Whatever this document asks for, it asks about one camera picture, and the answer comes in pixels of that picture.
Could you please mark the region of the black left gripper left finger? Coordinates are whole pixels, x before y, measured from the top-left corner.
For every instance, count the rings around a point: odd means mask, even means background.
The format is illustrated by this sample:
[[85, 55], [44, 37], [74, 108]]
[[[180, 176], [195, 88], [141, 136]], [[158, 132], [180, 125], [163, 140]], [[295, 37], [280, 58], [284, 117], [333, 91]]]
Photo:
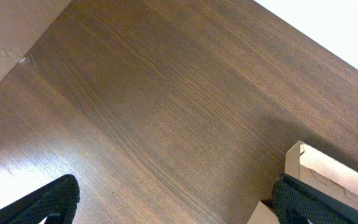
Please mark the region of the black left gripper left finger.
[[0, 224], [72, 224], [80, 189], [66, 174], [0, 209]]

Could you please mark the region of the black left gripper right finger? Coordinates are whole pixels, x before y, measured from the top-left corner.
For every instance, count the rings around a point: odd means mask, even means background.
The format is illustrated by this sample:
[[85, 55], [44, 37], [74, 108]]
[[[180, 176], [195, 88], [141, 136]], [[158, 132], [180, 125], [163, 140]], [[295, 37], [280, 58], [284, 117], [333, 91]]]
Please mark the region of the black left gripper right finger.
[[273, 209], [280, 223], [358, 223], [358, 210], [282, 174], [272, 190]]

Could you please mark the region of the brown cardboard box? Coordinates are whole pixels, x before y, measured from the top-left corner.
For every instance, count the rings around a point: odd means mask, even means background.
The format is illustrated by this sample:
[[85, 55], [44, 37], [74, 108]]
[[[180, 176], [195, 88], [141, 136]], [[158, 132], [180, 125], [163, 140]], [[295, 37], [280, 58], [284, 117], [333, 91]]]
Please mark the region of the brown cardboard box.
[[[286, 152], [283, 174], [358, 210], [358, 172], [305, 142], [298, 141]], [[259, 201], [248, 223], [280, 224], [273, 198], [270, 205]]]

